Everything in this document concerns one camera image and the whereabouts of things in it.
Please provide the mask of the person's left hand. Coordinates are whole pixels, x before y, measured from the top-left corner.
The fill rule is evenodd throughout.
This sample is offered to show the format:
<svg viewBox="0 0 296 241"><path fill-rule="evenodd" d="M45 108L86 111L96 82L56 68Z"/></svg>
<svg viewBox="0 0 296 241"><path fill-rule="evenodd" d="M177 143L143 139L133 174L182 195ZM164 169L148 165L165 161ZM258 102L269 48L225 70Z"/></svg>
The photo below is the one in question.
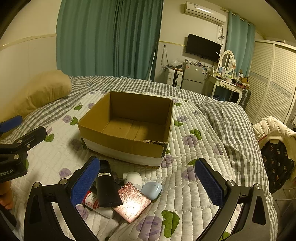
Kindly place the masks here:
<svg viewBox="0 0 296 241"><path fill-rule="evenodd" d="M12 209L14 203L11 190L11 181L0 184L0 203L5 209Z"/></svg>

